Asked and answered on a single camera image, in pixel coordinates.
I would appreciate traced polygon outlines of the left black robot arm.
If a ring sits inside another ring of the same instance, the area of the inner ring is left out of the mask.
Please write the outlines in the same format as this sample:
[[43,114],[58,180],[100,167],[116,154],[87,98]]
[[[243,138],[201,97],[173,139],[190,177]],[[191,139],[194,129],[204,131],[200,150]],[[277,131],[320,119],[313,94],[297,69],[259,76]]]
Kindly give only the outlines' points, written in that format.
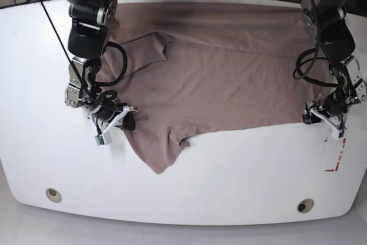
[[[302,0],[302,21],[315,47],[299,55],[293,71],[296,80],[333,88],[327,97],[319,95],[312,102],[307,102],[302,119],[307,125],[326,122],[334,139],[344,137],[350,107],[366,102],[366,81],[362,78],[358,60],[353,56],[356,45],[345,22],[346,2]],[[318,60],[328,62],[328,70],[335,77],[335,83],[325,83],[308,76]]]

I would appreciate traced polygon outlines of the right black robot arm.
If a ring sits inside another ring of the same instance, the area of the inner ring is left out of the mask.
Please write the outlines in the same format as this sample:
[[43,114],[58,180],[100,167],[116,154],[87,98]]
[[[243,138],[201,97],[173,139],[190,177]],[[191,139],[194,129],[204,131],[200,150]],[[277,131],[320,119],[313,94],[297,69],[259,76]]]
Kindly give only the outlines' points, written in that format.
[[[83,108],[96,126],[97,140],[102,143],[103,125],[126,130],[135,129],[133,107],[116,101],[118,93],[112,90],[127,71],[126,51],[109,40],[115,19],[117,0],[67,0],[72,27],[68,46],[70,80],[65,90],[65,103],[72,108]],[[101,70],[101,57],[108,48],[122,54],[123,67],[118,77],[109,82],[96,81]]]

